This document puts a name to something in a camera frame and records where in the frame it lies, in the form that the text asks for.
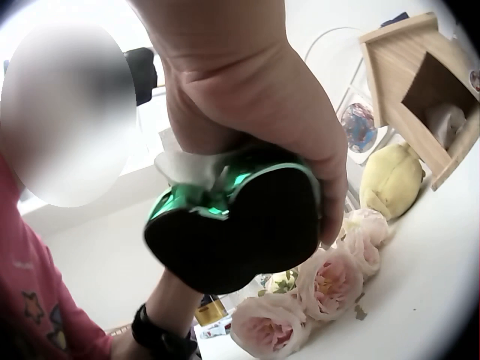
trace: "black object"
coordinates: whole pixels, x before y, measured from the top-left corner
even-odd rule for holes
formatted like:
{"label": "black object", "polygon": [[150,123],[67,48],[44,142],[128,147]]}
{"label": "black object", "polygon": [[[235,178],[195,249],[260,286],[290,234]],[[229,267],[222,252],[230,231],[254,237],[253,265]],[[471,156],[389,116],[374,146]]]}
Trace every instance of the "black object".
{"label": "black object", "polygon": [[147,316],[145,304],[135,315],[132,335],[158,360],[188,360],[197,350],[197,343],[190,340],[190,334],[182,338],[154,325]]}
{"label": "black object", "polygon": [[383,24],[380,25],[380,27],[384,27],[393,23],[398,23],[399,21],[402,21],[408,18],[409,18],[409,15],[406,12],[403,12],[399,16],[395,17],[394,19],[385,21]]}
{"label": "black object", "polygon": [[138,48],[123,53],[132,73],[137,106],[152,100],[157,74],[153,65],[154,54],[148,48]]}
{"label": "black object", "polygon": [[[252,156],[258,161],[259,156]],[[318,249],[318,207],[310,179],[279,168],[246,183],[226,220],[188,208],[149,220],[145,241],[157,259],[203,294],[228,294],[257,274],[278,273],[306,261]],[[214,274],[205,276],[205,264]]]}

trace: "colorful picture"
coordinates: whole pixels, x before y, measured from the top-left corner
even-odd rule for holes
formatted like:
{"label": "colorful picture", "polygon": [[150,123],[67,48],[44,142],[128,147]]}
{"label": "colorful picture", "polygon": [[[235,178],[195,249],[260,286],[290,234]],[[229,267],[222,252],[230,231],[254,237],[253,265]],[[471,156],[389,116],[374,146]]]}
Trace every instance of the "colorful picture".
{"label": "colorful picture", "polygon": [[337,116],[348,140],[348,156],[364,164],[372,152],[386,139],[388,127],[376,128],[370,99],[363,91],[350,85],[340,104]]}
{"label": "colorful picture", "polygon": [[348,148],[358,154],[370,150],[377,140],[377,129],[373,124],[372,110],[354,103],[343,112],[340,123],[347,134]]}
{"label": "colorful picture", "polygon": [[472,70],[469,75],[470,84],[477,91],[480,92],[480,71]]}

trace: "white tissue paper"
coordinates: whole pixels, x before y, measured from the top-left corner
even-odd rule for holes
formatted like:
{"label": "white tissue paper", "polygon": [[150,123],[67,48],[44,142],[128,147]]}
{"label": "white tissue paper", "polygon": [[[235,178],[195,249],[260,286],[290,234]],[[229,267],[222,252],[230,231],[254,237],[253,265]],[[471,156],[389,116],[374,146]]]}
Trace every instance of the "white tissue paper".
{"label": "white tissue paper", "polygon": [[212,189],[223,167],[221,160],[227,154],[197,155],[182,151],[172,128],[160,133],[164,152],[154,161],[155,167],[165,176],[170,186],[183,183]]}
{"label": "white tissue paper", "polygon": [[441,104],[425,110],[425,119],[425,125],[445,150],[448,150],[467,122],[463,111],[451,104]]}

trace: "hand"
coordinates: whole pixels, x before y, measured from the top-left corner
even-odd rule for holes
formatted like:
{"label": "hand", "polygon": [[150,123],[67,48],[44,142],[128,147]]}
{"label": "hand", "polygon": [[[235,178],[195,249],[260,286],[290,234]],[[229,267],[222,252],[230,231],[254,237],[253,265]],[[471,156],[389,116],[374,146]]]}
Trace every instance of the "hand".
{"label": "hand", "polygon": [[347,140],[287,41],[283,2],[131,1],[161,55],[182,148],[219,153],[249,134],[304,157],[322,183],[321,242],[331,245],[347,192]]}

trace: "wrist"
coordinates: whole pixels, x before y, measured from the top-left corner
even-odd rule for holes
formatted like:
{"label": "wrist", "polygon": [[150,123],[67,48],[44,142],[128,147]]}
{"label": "wrist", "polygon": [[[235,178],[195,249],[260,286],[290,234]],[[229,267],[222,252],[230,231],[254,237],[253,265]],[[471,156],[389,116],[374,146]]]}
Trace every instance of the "wrist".
{"label": "wrist", "polygon": [[148,318],[154,325],[185,337],[202,296],[165,269],[160,282],[145,304]]}

